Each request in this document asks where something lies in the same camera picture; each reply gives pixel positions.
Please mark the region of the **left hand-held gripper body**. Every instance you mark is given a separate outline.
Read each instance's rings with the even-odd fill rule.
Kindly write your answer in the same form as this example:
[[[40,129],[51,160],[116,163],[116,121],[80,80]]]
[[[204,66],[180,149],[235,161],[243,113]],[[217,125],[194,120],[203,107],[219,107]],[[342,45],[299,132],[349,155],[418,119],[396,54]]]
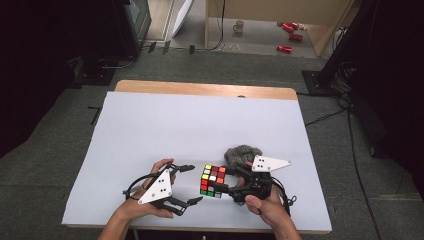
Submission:
[[[161,171],[156,173],[147,185],[146,192],[138,200],[139,204],[150,203],[159,209],[166,209],[178,216],[182,216],[187,203],[172,196],[171,179],[177,173],[173,172],[175,164],[167,164]]]

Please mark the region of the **person's right hand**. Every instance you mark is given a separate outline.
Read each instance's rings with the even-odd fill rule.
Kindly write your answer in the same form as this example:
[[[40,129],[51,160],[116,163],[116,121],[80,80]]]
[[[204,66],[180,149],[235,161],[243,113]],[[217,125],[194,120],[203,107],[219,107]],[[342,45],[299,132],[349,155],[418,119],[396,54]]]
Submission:
[[[268,198],[261,200],[254,195],[247,195],[245,203],[249,211],[259,215],[274,232],[288,233],[290,230],[295,230],[293,221],[286,212],[275,186],[272,187]]]

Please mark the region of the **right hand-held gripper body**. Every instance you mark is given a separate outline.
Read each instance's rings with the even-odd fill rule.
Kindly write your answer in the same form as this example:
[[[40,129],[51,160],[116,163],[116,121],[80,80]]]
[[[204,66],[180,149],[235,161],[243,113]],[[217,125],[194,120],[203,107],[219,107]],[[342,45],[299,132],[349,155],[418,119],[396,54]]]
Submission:
[[[272,186],[276,185],[281,192],[283,202],[291,204],[292,200],[287,197],[283,184],[271,176],[271,172],[277,169],[291,166],[289,160],[282,160],[264,156],[256,156],[251,165],[236,166],[244,169],[245,184],[238,186],[239,190],[231,196],[235,202],[244,202],[247,195],[254,195],[261,200],[271,195]]]

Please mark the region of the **black stand base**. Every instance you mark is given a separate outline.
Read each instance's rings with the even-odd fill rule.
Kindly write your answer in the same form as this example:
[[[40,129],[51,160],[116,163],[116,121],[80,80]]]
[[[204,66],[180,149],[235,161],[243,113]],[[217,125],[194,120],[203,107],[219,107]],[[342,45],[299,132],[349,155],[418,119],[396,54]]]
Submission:
[[[102,67],[96,58],[84,59],[75,77],[74,84],[109,86],[114,73],[114,69]]]

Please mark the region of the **grey furry pouch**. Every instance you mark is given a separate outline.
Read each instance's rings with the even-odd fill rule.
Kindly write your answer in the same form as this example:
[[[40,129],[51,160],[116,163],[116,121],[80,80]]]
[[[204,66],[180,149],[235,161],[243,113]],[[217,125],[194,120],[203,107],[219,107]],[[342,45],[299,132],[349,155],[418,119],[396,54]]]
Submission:
[[[225,162],[232,167],[243,166],[247,162],[252,163],[256,156],[261,156],[263,152],[256,147],[240,145],[229,148],[224,154]]]

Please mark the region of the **multicoloured puzzle cube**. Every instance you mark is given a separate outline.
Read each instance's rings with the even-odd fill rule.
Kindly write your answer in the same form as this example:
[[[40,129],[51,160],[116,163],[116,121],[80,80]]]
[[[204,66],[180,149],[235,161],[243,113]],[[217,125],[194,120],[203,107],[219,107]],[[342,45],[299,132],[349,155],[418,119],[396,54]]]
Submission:
[[[201,174],[200,194],[208,197],[220,198],[222,193],[214,189],[214,184],[223,184],[225,175],[225,167],[206,164]]]

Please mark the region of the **white panel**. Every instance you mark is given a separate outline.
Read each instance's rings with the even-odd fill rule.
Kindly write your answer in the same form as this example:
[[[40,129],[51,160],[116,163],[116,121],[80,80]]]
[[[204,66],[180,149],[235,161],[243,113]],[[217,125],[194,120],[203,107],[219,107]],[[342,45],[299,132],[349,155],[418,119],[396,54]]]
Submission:
[[[175,23],[174,23],[174,27],[173,27],[173,31],[172,31],[172,37],[175,37],[181,27],[183,26],[185,19],[187,18],[193,4],[194,4],[195,0],[185,0],[185,2],[183,3],[183,5],[181,6],[181,8],[179,9],[178,13],[177,13],[177,17],[175,19]]]

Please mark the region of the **dark monitor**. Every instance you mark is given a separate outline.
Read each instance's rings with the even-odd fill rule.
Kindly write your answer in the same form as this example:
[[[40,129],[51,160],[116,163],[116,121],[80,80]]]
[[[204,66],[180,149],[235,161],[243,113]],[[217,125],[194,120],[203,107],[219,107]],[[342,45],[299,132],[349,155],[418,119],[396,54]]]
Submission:
[[[112,0],[125,56],[137,57],[152,19],[147,0]]]

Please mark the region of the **black slanted stand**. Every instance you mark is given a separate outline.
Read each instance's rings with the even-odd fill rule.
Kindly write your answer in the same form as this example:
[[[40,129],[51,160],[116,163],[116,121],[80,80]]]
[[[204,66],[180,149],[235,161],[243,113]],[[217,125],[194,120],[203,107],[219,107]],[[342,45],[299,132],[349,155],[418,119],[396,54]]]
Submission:
[[[379,0],[362,0],[359,11],[321,71],[302,71],[309,96],[337,96],[337,80],[347,67],[355,67],[370,43],[374,11]]]

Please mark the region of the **person's left hand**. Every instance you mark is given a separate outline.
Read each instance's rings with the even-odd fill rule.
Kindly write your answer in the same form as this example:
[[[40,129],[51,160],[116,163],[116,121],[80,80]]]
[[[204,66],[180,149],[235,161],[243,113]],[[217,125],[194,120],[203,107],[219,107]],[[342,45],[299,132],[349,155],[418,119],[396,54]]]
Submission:
[[[164,166],[173,163],[173,161],[174,159],[172,158],[165,158],[156,162],[153,165],[150,173],[153,174],[159,172]],[[151,178],[146,179],[143,182],[143,186],[147,187],[150,181]],[[139,199],[145,192],[146,190],[140,189],[133,194],[133,197]],[[150,203],[140,205],[137,201],[138,200],[128,199],[122,203],[115,211],[118,214],[118,219],[126,223],[130,223],[132,220],[144,217],[146,215],[154,215],[160,218],[173,218],[173,214],[168,210],[158,209]]]

